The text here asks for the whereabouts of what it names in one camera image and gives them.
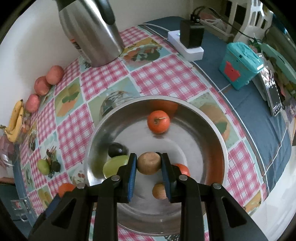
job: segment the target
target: banana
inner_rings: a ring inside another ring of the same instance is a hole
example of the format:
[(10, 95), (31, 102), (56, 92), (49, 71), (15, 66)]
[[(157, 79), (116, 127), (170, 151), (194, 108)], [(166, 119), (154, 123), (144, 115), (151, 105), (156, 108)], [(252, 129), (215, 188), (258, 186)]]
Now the banana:
[(21, 109), (22, 106), (24, 106), (23, 100), (19, 100), (15, 104), (15, 106), (13, 108), (13, 111), (12, 111), (12, 114), (11, 114), (9, 125), (5, 129), (8, 133), (11, 133), (13, 131), (13, 129), (15, 128), (16, 123), (17, 123), (17, 119), (18, 119), (18, 116), (19, 116), (19, 112), (20, 112), (20, 109)]
[(10, 142), (15, 143), (17, 141), (17, 138), (20, 134), (20, 130), (22, 127), (22, 116), (24, 114), (24, 107), (21, 106), (20, 108), (20, 112), (18, 114), (18, 118), (15, 124), (15, 128), (11, 131), (11, 132), (7, 132), (7, 130), (5, 129), (5, 133), (7, 135), (7, 138)]

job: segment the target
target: table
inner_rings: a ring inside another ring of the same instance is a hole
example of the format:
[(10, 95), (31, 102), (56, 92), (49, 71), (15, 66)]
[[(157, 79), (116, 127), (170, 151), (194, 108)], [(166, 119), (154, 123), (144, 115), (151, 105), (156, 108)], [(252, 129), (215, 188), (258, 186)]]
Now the table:
[[(262, 166), (257, 162), (249, 133), (217, 84), (210, 81), (200, 64), (187, 62), (163, 36), (147, 29), (132, 27), (121, 32), (126, 49), (120, 58), (103, 67), (89, 68), (82, 57), (74, 60), (65, 69), (62, 81), (44, 97), (38, 113), (32, 116), (32, 128), (20, 147), (20, 156), (25, 190), (37, 215), (56, 195), (60, 184), (84, 180), (85, 148), (99, 122), (99, 106), (108, 94), (117, 90), (135, 96), (169, 95), (198, 108), (210, 106), (227, 123), (222, 131), (229, 152), (226, 189), (249, 214), (268, 195), (267, 181), (262, 176)], [(36, 163), (46, 158), (46, 151), (52, 148), (62, 168), (53, 178), (48, 178), (38, 171)], [(177, 236), (142, 237), (119, 228), (119, 239), (128, 238), (158, 240)]]

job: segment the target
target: red apple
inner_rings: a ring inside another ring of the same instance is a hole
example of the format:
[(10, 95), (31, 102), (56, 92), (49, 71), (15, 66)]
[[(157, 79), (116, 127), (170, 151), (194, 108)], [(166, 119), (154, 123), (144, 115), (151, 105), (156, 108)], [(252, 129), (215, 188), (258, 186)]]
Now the red apple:
[(39, 106), (40, 106), (39, 95), (31, 94), (25, 104), (25, 109), (30, 113), (34, 113), (38, 110)]
[(56, 85), (58, 82), (61, 81), (65, 72), (63, 68), (59, 65), (54, 65), (50, 68), (48, 73), (46, 74), (46, 80), (51, 85)]
[(50, 90), (51, 85), (46, 81), (45, 76), (39, 77), (34, 84), (34, 90), (38, 95), (46, 95)]

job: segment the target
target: power strip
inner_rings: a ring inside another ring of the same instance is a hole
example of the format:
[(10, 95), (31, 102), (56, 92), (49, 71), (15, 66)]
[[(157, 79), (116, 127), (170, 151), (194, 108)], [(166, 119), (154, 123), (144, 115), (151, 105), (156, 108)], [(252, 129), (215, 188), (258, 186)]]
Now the power strip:
[(168, 41), (187, 61), (201, 60), (203, 57), (204, 50), (202, 47), (187, 49), (180, 42), (180, 30), (168, 32)]

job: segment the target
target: black charger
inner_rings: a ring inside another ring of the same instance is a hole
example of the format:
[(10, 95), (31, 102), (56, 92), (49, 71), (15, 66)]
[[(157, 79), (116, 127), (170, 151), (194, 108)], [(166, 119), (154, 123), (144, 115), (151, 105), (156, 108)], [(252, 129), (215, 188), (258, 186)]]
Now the black charger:
[(205, 27), (199, 23), (199, 19), (182, 20), (180, 22), (180, 42), (188, 49), (200, 47), (204, 31)]

